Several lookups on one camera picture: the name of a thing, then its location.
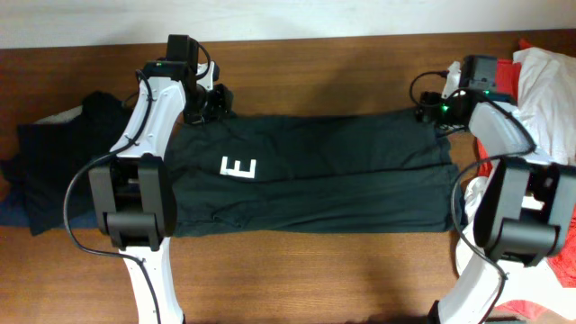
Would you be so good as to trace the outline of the dark green t-shirt white print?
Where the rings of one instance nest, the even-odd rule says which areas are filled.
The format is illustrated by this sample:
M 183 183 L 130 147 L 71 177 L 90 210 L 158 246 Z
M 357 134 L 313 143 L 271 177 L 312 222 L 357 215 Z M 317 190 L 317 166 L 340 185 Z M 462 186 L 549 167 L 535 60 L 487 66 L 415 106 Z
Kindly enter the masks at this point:
M 461 212 L 447 138 L 409 110 L 185 126 L 166 166 L 175 232 L 444 232 Z

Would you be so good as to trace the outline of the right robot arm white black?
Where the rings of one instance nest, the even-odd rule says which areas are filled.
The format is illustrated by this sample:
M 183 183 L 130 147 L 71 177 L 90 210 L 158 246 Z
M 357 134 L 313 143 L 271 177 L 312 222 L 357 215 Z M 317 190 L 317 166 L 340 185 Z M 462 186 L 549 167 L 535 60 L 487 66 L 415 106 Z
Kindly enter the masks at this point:
M 470 221 L 472 236 L 454 221 L 472 255 L 454 288 L 427 315 L 429 323 L 485 323 L 508 281 L 527 284 L 531 268 L 564 248 L 575 207 L 575 168 L 554 162 L 515 115 L 516 106 L 496 102 L 486 91 L 424 93 L 416 105 L 419 119 L 462 125 L 484 145 L 488 156 L 467 171 L 493 166 Z

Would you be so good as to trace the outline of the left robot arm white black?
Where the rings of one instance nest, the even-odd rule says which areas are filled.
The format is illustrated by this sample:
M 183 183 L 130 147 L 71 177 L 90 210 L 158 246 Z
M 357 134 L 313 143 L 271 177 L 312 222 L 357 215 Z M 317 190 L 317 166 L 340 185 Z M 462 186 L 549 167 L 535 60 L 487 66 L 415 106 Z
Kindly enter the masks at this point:
M 219 76 L 215 63 L 149 62 L 125 130 L 88 172 L 98 226 L 127 267 L 140 323 L 185 322 L 170 264 L 177 208 L 164 156 L 182 114 L 196 123 L 229 111 Z

